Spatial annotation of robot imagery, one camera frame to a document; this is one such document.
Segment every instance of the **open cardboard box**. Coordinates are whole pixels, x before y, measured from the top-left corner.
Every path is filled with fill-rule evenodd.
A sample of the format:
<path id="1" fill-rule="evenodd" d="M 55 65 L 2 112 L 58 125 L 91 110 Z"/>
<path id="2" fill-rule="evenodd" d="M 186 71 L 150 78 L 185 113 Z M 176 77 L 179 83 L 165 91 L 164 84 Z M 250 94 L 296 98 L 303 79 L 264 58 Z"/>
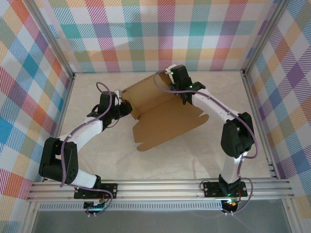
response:
<path id="1" fill-rule="evenodd" d="M 164 73 L 156 76 L 156 82 L 166 89 L 171 79 Z M 181 98 L 156 87 L 153 75 L 123 90 L 124 100 L 130 101 L 131 115 L 139 122 L 133 127 L 138 151 L 149 150 L 188 132 L 208 120 L 208 115 Z"/>

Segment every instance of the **cardboard flap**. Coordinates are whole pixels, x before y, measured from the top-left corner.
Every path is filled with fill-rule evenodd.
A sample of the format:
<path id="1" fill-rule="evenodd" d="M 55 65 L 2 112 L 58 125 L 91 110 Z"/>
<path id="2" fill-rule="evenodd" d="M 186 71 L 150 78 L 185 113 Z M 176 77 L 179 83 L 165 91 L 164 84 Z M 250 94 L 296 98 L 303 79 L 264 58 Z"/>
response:
<path id="1" fill-rule="evenodd" d="M 156 76 L 157 83 L 168 89 L 171 83 L 165 73 Z M 183 105 L 180 96 L 156 87 L 150 76 L 123 91 L 123 99 L 130 101 L 131 115 L 139 122 L 133 127 L 134 141 L 141 143 L 138 151 L 149 150 L 188 132 L 208 120 L 208 115 L 189 103 Z"/>

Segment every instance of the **cardboard box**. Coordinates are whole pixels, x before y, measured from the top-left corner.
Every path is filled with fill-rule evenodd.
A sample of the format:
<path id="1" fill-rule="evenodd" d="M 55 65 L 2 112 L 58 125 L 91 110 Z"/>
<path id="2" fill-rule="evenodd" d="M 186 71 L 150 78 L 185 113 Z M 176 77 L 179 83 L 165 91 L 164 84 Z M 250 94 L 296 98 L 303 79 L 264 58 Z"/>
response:
<path id="1" fill-rule="evenodd" d="M 164 73 L 156 76 L 157 83 L 166 89 L 171 83 Z M 130 101 L 131 115 L 139 122 L 133 127 L 134 141 L 141 143 L 138 151 L 149 150 L 188 132 L 208 120 L 208 115 L 181 98 L 156 87 L 153 75 L 123 90 L 122 98 Z"/>

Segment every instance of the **white floor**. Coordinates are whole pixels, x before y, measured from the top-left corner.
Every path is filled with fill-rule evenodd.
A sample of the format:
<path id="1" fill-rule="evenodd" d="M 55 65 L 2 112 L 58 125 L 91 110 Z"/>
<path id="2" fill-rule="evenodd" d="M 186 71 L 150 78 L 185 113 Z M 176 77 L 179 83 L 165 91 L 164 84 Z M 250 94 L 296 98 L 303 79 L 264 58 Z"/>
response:
<path id="1" fill-rule="evenodd" d="M 111 90 L 122 90 L 151 74 L 78 74 L 62 134 L 83 122 L 99 103 L 96 82 L 105 83 Z M 239 72 L 190 72 L 190 76 L 193 82 L 200 81 L 230 108 L 251 113 Z M 204 125 L 145 152 L 136 150 L 132 133 L 135 124 L 131 116 L 123 117 L 115 127 L 91 139 L 79 152 L 79 168 L 100 175 L 102 179 L 114 180 L 217 178 L 220 174 L 226 155 L 220 146 L 223 126 L 217 120 L 210 117 Z M 254 153 L 253 146 L 249 155 Z M 270 177 L 263 150 L 257 159 L 244 162 L 242 175 Z"/>

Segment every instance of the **purple cable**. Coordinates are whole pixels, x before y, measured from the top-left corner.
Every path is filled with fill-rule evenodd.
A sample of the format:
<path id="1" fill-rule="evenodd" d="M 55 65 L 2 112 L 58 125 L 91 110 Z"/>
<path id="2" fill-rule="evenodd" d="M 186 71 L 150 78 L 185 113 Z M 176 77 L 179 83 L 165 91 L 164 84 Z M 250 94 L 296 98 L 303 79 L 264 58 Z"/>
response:
<path id="1" fill-rule="evenodd" d="M 98 120 L 99 118 L 103 117 L 103 116 L 109 111 L 109 109 L 110 109 L 110 107 L 111 107 L 111 105 L 112 105 L 112 94 L 111 94 L 111 91 L 109 90 L 109 88 L 108 88 L 105 84 L 103 84 L 103 83 L 101 83 L 101 82 L 97 82 L 97 83 L 96 83 L 96 87 L 97 87 L 97 89 L 98 89 L 100 92 L 103 92 L 103 91 L 99 88 L 99 86 L 98 86 L 99 84 L 103 85 L 103 86 L 107 89 L 107 91 L 108 91 L 108 93 L 109 93 L 109 97 L 110 97 L 110 98 L 109 98 L 109 105 L 108 105 L 108 108 L 106 109 L 106 111 L 104 111 L 103 114 L 99 115 L 97 118 L 94 118 L 94 119 L 92 119 L 92 120 L 90 120 L 90 121 L 88 121 L 88 122 L 85 122 L 85 123 L 79 125 L 79 126 L 78 126 L 77 128 L 75 128 L 73 131 L 71 131 L 71 133 L 69 133 L 68 136 L 67 136 L 67 137 L 65 138 L 65 140 L 63 141 L 62 146 L 61 146 L 61 150 L 60 150 L 61 164 L 62 164 L 62 170 L 63 170 L 62 183 L 60 184 L 60 187 L 63 187 L 63 186 L 64 186 L 65 180 L 66 180 L 66 166 L 65 166 L 65 158 L 64 158 L 65 143 L 66 143 L 66 142 L 71 138 L 71 136 L 72 136 L 75 132 L 77 132 L 79 129 L 81 129 L 81 128 L 84 127 L 85 125 L 88 125 L 88 124 L 90 124 L 90 123 L 92 123 L 92 122 Z M 75 185 L 70 185 L 70 186 L 73 186 L 73 187 L 76 187 L 76 188 L 82 188 L 82 189 L 90 190 L 90 191 L 104 192 L 104 193 L 108 193 L 108 194 L 110 195 L 110 202 L 109 202 L 109 204 L 108 204 L 104 209 L 102 209 L 100 212 L 98 212 L 98 213 L 97 213 L 98 215 L 101 214 L 103 211 L 105 211 L 105 210 L 110 206 L 110 204 L 111 204 L 111 202 L 112 202 L 113 195 L 112 195 L 112 193 L 109 192 L 108 190 L 93 189 L 93 188 L 87 188 L 87 187 L 77 187 L 77 186 L 75 186 Z"/>
<path id="2" fill-rule="evenodd" d="M 248 126 L 241 118 L 239 118 L 238 116 L 234 115 L 234 114 L 233 114 L 232 112 L 230 112 L 226 107 L 224 107 L 221 103 L 219 103 L 216 99 L 214 99 L 213 97 L 211 97 L 211 96 L 209 96 L 209 95 L 207 95 L 207 94 L 205 94 L 205 93 L 202 93 L 202 92 L 199 92 L 199 91 L 194 91 L 194 90 L 171 91 L 171 90 L 168 90 L 168 89 L 165 89 L 165 88 L 159 86 L 159 85 L 156 83 L 156 75 L 157 75 L 158 73 L 161 73 L 161 72 L 163 72 L 163 70 L 162 70 L 162 71 L 156 72 L 156 73 L 154 74 L 154 77 L 153 77 L 154 83 L 155 83 L 155 85 L 157 86 L 157 88 L 159 88 L 159 89 L 162 90 L 162 91 L 165 91 L 165 92 L 168 92 L 168 93 L 173 93 L 173 94 L 194 93 L 194 94 L 199 94 L 199 95 L 201 95 L 201 96 L 204 96 L 204 97 L 206 97 L 206 98 L 212 100 L 215 104 L 217 104 L 219 107 L 221 107 L 223 110 L 225 110 L 225 111 L 227 112 L 228 115 L 231 115 L 232 117 L 236 118 L 239 122 L 241 122 L 241 123 L 246 127 L 246 129 L 249 131 L 249 133 L 251 134 L 251 136 L 252 136 L 252 138 L 253 138 L 253 140 L 254 140 L 254 142 L 255 142 L 256 153 L 255 153 L 254 156 L 251 156 L 251 157 L 249 157 L 249 156 L 242 156 L 242 157 L 241 157 L 241 161 L 240 161 L 240 163 L 239 163 L 239 165 L 238 165 L 238 173 L 237 173 L 239 178 L 241 178 L 241 179 L 246 179 L 246 180 L 248 180 L 248 181 L 250 182 L 250 184 L 251 184 L 251 193 L 250 193 L 250 195 L 249 195 L 248 200 L 246 201 L 245 205 L 244 205 L 241 209 L 237 210 L 235 213 L 238 213 L 238 212 L 242 211 L 242 210 L 248 205 L 249 201 L 251 200 L 251 198 L 252 198 L 252 196 L 253 196 L 253 191 L 254 191 L 254 186 L 253 186 L 253 182 L 251 181 L 251 179 L 250 179 L 250 178 L 246 178 L 246 177 L 242 177 L 242 176 L 241 176 L 241 173 L 240 173 L 241 166 L 242 166 L 242 163 L 243 163 L 244 158 L 247 158 L 247 159 L 255 159 L 255 158 L 258 156 L 258 154 L 259 154 L 259 144 L 258 144 L 257 139 L 255 138 L 255 135 L 254 135 L 253 131 L 249 128 L 249 126 Z"/>

